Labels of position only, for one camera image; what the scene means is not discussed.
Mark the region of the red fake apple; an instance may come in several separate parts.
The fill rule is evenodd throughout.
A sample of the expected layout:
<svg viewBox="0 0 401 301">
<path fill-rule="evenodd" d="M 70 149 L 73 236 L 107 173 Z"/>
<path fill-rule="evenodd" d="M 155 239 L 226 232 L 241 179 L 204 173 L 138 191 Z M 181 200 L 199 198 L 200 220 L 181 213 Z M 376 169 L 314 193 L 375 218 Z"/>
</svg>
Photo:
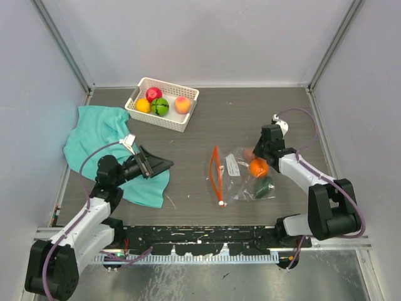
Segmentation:
<svg viewBox="0 0 401 301">
<path fill-rule="evenodd" d="M 154 100 L 162 98 L 162 91 L 157 87 L 150 87 L 145 92 L 145 98 L 149 103 L 152 103 Z"/>
</svg>

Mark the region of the green fake fruit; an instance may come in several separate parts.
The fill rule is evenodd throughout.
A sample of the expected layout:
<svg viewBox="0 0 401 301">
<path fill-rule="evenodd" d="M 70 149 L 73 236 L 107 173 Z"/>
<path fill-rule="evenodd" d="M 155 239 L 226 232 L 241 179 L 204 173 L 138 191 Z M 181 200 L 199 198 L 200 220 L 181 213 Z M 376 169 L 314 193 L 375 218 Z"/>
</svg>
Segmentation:
<svg viewBox="0 0 401 301">
<path fill-rule="evenodd" d="M 169 112 L 169 103 L 165 98 L 156 98 L 152 103 L 151 103 L 151 112 L 153 112 L 155 115 L 158 115 L 160 117 L 163 117 L 168 114 Z"/>
</svg>

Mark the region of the clear zip bag orange seal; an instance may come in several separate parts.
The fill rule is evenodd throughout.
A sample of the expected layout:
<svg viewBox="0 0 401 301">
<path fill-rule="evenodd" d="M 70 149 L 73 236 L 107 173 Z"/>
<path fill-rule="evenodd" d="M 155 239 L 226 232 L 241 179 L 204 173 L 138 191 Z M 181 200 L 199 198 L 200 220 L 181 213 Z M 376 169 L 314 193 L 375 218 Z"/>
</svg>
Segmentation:
<svg viewBox="0 0 401 301">
<path fill-rule="evenodd" d="M 218 146 L 213 148 L 206 179 L 209 181 L 212 197 L 220 208 L 237 201 L 264 201 L 275 198 L 275 185 L 268 196 L 262 199 L 254 197 L 254 185 L 258 178 L 250 174 L 250 162 L 244 159 L 244 150 L 245 148 L 238 147 L 223 153 Z M 270 168 L 267 176 L 272 177 Z"/>
</svg>

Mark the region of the brown fake kiwi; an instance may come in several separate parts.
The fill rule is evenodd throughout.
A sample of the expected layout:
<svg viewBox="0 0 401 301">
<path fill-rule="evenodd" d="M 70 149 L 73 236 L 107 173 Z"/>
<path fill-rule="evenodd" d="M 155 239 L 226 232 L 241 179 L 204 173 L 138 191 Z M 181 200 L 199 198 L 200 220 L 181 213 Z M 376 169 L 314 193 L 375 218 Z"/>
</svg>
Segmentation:
<svg viewBox="0 0 401 301">
<path fill-rule="evenodd" d="M 253 150 L 254 149 L 252 147 L 245 148 L 245 150 L 244 150 L 244 159 L 246 161 L 251 162 L 251 161 L 255 160 L 256 155 L 254 154 Z"/>
</svg>

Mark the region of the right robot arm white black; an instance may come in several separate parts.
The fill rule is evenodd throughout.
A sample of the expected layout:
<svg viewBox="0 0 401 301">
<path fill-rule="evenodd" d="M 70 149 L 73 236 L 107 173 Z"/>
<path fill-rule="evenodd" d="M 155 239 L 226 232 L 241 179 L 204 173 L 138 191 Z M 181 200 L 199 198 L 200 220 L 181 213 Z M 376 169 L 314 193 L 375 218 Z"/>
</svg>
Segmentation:
<svg viewBox="0 0 401 301">
<path fill-rule="evenodd" d="M 364 233 L 365 222 L 358 210 L 352 183 L 320 172 L 294 148 L 287 148 L 284 131 L 277 122 L 261 127 L 253 152 L 276 172 L 291 179 L 308 197 L 307 213 L 277 219 L 274 232 L 277 244 L 288 247 L 297 236 L 323 241 Z"/>
</svg>

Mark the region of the orange fake orange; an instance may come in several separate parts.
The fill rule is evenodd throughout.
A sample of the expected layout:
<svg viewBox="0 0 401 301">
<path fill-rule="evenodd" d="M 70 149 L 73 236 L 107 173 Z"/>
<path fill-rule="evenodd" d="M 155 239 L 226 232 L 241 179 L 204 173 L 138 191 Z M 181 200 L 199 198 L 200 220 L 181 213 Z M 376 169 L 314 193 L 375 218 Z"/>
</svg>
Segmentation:
<svg viewBox="0 0 401 301">
<path fill-rule="evenodd" d="M 264 159 L 255 158 L 249 163 L 249 172 L 255 178 L 265 177 L 268 175 L 269 166 Z"/>
</svg>

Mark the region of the yellow fake lemon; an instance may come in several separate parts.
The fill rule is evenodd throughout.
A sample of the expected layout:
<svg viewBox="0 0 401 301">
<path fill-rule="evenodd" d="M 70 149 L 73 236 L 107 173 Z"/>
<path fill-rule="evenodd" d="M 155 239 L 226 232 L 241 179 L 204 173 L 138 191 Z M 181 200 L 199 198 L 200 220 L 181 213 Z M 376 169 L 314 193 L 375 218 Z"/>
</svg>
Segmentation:
<svg viewBox="0 0 401 301">
<path fill-rule="evenodd" d="M 151 104 L 146 98 L 140 98 L 136 101 L 135 108 L 139 112 L 149 114 L 151 111 Z"/>
</svg>

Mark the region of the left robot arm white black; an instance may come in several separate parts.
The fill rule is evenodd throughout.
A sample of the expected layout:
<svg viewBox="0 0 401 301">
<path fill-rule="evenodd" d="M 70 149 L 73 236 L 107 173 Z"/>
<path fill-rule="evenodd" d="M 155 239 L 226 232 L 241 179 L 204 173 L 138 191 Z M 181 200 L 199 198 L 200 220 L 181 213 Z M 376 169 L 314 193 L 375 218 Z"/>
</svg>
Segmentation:
<svg viewBox="0 0 401 301">
<path fill-rule="evenodd" d="M 33 243 L 25 290 L 48 300 L 68 300 L 92 259 L 105 247 L 119 248 L 125 242 L 122 220 L 111 217 L 123 197 L 121 185 L 139 176 L 153 178 L 173 165 L 143 147 L 122 164 L 113 155 L 102 157 L 84 207 L 50 239 Z"/>
</svg>

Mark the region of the fake peach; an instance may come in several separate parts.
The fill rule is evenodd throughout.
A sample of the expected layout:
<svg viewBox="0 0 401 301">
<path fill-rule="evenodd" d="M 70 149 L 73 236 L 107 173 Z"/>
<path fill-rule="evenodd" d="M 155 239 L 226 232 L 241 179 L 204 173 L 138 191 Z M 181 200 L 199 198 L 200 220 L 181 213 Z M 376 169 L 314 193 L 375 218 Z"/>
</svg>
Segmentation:
<svg viewBox="0 0 401 301">
<path fill-rule="evenodd" d="M 174 107 L 178 114 L 187 114 L 191 107 L 191 101 L 184 96 L 177 97 L 174 102 Z"/>
</svg>

